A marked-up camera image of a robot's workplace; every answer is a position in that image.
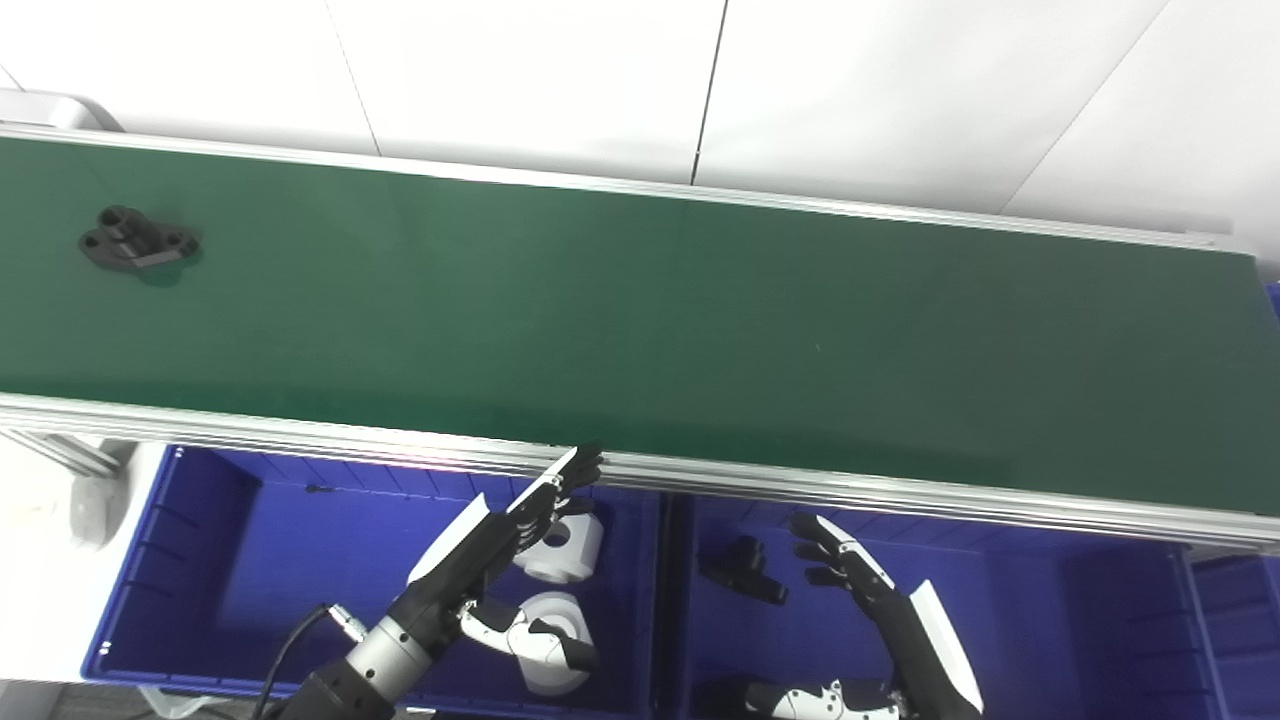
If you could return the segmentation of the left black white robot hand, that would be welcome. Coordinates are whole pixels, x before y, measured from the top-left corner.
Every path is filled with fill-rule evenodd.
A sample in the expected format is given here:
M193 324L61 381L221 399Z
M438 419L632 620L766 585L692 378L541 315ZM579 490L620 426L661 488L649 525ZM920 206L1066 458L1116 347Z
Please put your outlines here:
M585 512L572 493L602 477L602 446L573 447L502 512L476 497L428 548L388 615L429 655L465 635L490 650L548 667L596 670L591 644L522 609L485 598L518 553L541 542L568 514Z

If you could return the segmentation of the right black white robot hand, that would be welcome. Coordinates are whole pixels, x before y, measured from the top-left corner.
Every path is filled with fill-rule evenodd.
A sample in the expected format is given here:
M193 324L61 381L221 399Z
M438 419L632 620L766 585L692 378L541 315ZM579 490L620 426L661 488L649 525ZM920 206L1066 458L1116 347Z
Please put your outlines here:
M813 585L846 591L876 625L893 664L890 682L835 678L826 684L751 682L742 708L764 719L980 719L980 688L932 582L904 593L854 536L815 512L788 519L794 553Z

